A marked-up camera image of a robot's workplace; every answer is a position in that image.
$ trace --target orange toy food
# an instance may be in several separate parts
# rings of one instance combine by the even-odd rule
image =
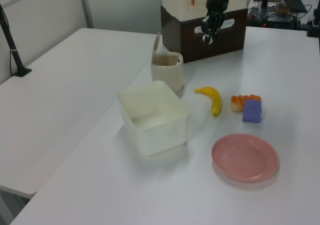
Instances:
[[[244,105],[245,105],[245,100],[246,99],[251,99],[251,100],[258,100],[261,101],[261,97],[257,95],[239,95],[239,96],[232,96],[231,97],[231,109],[234,112],[243,112],[244,110]]]

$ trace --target purple sponge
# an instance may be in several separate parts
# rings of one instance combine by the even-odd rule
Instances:
[[[246,99],[243,106],[243,122],[260,123],[261,122],[261,101]]]

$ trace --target laptop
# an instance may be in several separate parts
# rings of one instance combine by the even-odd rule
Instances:
[[[291,12],[307,13],[307,9],[301,0],[284,0]]]

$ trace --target plastic storage bin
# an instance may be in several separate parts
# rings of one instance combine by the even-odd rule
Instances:
[[[123,90],[117,98],[124,126],[143,155],[186,142],[189,110],[163,81]]]

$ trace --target banana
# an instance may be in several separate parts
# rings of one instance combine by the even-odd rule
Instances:
[[[211,107],[212,115],[215,117],[220,114],[221,98],[220,98],[219,92],[215,88],[211,86],[205,86],[203,88],[194,89],[194,92],[209,96],[212,99],[212,107]]]

